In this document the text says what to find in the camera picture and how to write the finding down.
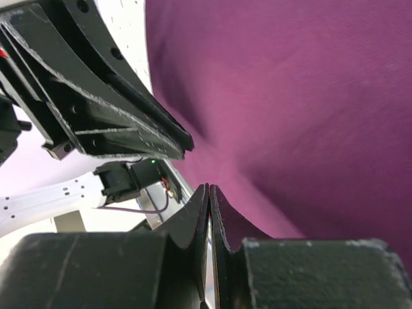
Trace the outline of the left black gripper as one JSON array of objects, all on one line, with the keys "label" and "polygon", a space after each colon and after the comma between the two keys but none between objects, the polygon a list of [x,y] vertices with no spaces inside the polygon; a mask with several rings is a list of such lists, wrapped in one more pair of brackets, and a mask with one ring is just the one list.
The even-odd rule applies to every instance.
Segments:
[{"label": "left black gripper", "polygon": [[127,63],[93,1],[39,1],[1,26],[1,90],[62,160],[181,160],[192,136]]}]

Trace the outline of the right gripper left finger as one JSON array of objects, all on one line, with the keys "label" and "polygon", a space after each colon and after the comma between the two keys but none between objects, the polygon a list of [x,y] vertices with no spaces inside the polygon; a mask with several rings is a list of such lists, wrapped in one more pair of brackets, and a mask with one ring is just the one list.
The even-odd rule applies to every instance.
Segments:
[{"label": "right gripper left finger", "polygon": [[2,308],[205,308],[209,186],[157,229],[32,234],[1,266]]}]

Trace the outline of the purple cloth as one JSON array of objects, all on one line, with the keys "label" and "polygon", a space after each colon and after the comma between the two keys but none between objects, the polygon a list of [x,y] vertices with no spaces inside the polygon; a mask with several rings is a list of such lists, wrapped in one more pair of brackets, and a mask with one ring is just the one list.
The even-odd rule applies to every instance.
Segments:
[{"label": "purple cloth", "polygon": [[146,19],[191,185],[274,237],[410,250],[410,1],[148,1]]}]

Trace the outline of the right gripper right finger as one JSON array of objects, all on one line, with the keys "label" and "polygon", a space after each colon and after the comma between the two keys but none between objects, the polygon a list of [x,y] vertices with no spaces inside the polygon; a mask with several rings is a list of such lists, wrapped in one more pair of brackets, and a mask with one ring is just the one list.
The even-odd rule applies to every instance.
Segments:
[{"label": "right gripper right finger", "polygon": [[380,239],[272,239],[210,194],[218,308],[410,308],[411,281]]}]

